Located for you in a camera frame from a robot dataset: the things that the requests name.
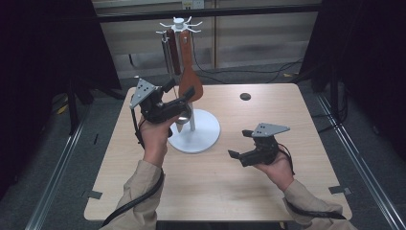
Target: brown spatula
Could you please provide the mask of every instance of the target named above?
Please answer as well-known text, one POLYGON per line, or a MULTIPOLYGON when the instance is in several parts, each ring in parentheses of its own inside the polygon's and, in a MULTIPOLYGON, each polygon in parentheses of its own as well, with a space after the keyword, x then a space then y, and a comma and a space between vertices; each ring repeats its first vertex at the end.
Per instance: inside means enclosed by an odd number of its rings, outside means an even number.
POLYGON ((192 69, 192 47, 190 32, 185 30, 179 35, 179 44, 183 59, 183 74, 179 82, 179 96, 183 95, 189 87, 194 87, 194 96, 189 103, 199 100, 203 96, 203 86, 199 77, 192 69))

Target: light wood tabletop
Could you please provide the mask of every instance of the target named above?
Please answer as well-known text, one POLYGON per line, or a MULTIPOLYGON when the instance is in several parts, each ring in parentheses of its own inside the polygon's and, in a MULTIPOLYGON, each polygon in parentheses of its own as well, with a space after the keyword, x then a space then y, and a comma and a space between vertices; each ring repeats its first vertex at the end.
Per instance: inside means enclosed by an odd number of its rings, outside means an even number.
MULTIPOLYGON (((143 158, 129 109, 134 91, 128 91, 93 188, 102 193, 101 199, 89 198, 84 211, 87 219, 105 219, 115 210, 123 185, 143 158)), ((163 101, 173 99, 170 91, 163 101)), ((275 138, 291 152, 295 178, 315 196, 343 205, 344 216, 351 218, 345 196, 332 195, 328 189, 339 182, 297 85, 204 85, 204 95, 193 107, 217 118, 220 136, 210 149, 198 154, 180 152, 168 143, 158 220, 292 220, 282 202, 282 192, 268 177, 253 167, 243 168, 229 156, 228 150, 246 152, 255 148, 253 139, 243 137, 241 131, 254 130, 259 123, 290 127, 275 138), (241 93, 250 94, 251 100, 243 101, 241 93)))

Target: forearm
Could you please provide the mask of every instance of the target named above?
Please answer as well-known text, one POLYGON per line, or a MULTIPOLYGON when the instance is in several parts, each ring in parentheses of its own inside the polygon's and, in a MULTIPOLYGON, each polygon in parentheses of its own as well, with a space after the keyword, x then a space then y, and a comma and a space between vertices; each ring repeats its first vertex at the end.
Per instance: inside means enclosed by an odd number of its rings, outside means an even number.
MULTIPOLYGON (((342 214, 343 208, 341 205, 327 203, 313 194, 299 181, 294 180, 289 187, 284 191, 284 202, 288 201, 295 207, 305 211, 315 212, 336 212, 342 214)), ((296 222, 301 224, 304 229, 356 229, 347 220, 334 218, 312 218, 305 217, 294 213, 287 205, 286 209, 296 222)))
MULTIPOLYGON (((124 184, 124 194, 117 205, 122 207, 129 201, 145 194, 158 181, 162 169, 146 161, 139 161, 136 172, 124 184)), ((156 208, 158 207, 162 188, 156 194, 128 210, 124 214, 114 218, 102 230, 107 229, 155 229, 156 226, 156 208)))

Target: beige sleeve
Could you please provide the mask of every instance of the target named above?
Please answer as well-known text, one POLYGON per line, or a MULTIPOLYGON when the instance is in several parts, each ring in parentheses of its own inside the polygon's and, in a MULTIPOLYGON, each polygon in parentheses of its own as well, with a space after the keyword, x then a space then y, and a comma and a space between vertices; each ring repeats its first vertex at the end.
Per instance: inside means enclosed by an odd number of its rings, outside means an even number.
POLYGON ((293 204, 295 207, 314 212, 337 212, 343 213, 343 207, 339 204, 325 202, 313 194, 299 181, 294 180, 292 184, 284 192, 285 206, 289 214, 296 222, 301 224, 304 229, 356 229, 348 220, 333 219, 333 218, 312 218, 305 217, 294 213, 286 205, 286 201, 293 204))
MULTIPOLYGON (((122 207, 129 201, 145 194, 158 181, 162 169, 146 162, 139 161, 135 173, 124 184, 124 194, 117 205, 117 208, 122 207)), ((135 208, 126 211, 125 213, 114 218, 109 224, 104 226, 102 230, 152 230, 156 226, 156 208, 158 207, 163 186, 158 192, 135 206, 135 208)))

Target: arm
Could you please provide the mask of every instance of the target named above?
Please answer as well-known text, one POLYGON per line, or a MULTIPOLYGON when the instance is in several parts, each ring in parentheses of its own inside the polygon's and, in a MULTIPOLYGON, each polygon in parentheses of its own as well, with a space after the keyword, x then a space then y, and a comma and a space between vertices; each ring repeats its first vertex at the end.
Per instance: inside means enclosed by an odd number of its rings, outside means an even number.
MULTIPOLYGON (((148 121, 139 124, 145 143, 144 158, 138 162, 137 170, 124 184, 124 194, 117 208, 145 194, 156 184, 162 171, 165 154, 168 151, 168 130, 177 118, 173 117, 158 125, 148 121)), ((159 205, 162 189, 163 186, 144 202, 114 218, 102 230, 155 229, 157 220, 155 210, 159 205)))
POLYGON ((337 212, 342 214, 343 208, 338 204, 327 203, 311 194, 308 189, 295 180, 290 169, 287 157, 279 153, 271 165, 258 164, 254 166, 264 172, 269 179, 274 182, 284 193, 284 203, 288 213, 301 224, 304 229, 356 229, 346 219, 335 218, 312 218, 301 216, 293 212, 287 205, 286 201, 295 207, 314 212, 337 212))

